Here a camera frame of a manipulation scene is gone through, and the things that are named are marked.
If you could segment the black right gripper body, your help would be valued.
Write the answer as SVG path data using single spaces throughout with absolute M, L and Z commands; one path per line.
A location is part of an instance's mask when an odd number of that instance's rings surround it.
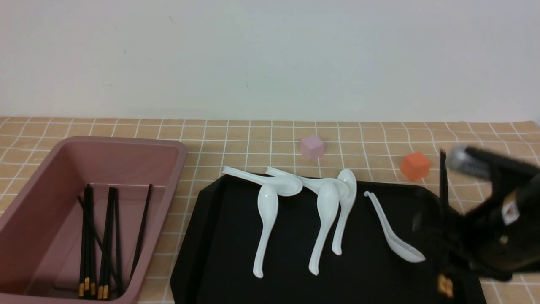
M 449 203 L 448 171 L 491 184 L 491 194 L 460 214 Z M 539 273 L 539 166 L 474 146 L 440 150 L 439 197 L 416 214 L 420 251 L 443 274 L 507 282 Z

